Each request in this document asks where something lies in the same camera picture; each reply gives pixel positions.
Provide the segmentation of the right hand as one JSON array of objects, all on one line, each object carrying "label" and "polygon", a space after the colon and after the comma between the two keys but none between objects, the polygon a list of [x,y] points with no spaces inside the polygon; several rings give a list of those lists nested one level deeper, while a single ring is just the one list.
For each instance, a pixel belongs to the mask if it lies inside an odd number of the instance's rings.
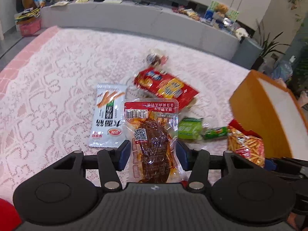
[{"label": "right hand", "polygon": [[298,214],[291,212],[287,219],[287,223],[294,230],[302,230],[304,220],[305,220],[305,217],[303,215],[298,215]]}]

